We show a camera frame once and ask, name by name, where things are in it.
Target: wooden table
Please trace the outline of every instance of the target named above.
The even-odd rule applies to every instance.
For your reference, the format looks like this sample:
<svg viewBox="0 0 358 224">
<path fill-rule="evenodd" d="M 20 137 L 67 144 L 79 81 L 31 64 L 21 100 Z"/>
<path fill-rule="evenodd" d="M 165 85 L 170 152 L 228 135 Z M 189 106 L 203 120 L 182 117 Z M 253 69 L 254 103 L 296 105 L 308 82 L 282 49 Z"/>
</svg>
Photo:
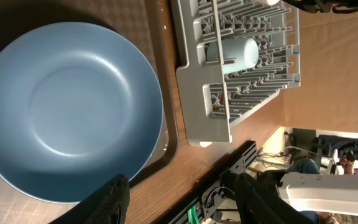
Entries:
<svg viewBox="0 0 358 224">
<path fill-rule="evenodd" d="M 175 76 L 177 51 L 169 0 L 158 0 L 162 20 L 163 38 L 172 86 L 178 124 L 178 152 L 166 168 L 151 176 L 131 190 L 131 203 L 126 223 L 153 223 L 183 198 L 196 185 L 216 161 L 230 154 L 246 140 L 257 142 L 260 147 L 280 127 L 282 95 L 256 111 L 232 130 L 232 143 L 214 143 L 210 147 L 193 147 L 187 143 L 179 92 Z"/>
</svg>

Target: white dish rack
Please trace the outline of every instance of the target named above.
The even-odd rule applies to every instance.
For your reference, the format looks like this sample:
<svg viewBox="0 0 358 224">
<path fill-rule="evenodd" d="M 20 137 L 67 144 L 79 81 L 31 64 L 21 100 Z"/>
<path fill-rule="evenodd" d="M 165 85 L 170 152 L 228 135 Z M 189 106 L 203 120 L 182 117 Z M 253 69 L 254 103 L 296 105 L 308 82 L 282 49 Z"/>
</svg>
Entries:
<svg viewBox="0 0 358 224">
<path fill-rule="evenodd" d="M 300 86 L 298 9 L 284 2 L 172 0 L 180 62 L 177 82 L 186 136 L 193 146 L 231 142 L 230 129 L 275 98 Z M 223 74 L 222 39 L 250 37 L 259 47 L 252 69 Z M 217 42 L 219 61 L 207 62 Z"/>
</svg>

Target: brown backdrop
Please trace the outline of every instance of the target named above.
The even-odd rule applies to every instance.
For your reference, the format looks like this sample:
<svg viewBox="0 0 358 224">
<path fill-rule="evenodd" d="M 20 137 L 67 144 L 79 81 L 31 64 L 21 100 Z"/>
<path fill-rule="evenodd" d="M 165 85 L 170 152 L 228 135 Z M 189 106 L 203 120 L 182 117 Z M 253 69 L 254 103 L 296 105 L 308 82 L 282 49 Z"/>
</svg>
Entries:
<svg viewBox="0 0 358 224">
<path fill-rule="evenodd" d="M 283 126 L 358 133 L 358 12 L 300 14 L 301 87 L 284 90 Z"/>
</svg>

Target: plate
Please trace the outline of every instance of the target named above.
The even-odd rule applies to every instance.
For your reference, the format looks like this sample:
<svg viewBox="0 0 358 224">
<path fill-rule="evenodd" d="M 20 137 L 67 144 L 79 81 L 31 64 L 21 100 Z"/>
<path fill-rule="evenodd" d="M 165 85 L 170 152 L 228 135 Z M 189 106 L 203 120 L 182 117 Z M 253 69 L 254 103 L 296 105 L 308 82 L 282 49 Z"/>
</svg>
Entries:
<svg viewBox="0 0 358 224">
<path fill-rule="evenodd" d="M 0 176 L 50 202 L 79 202 L 116 174 L 132 179 L 160 135 L 157 77 L 128 40 L 62 22 L 0 53 Z"/>
</svg>

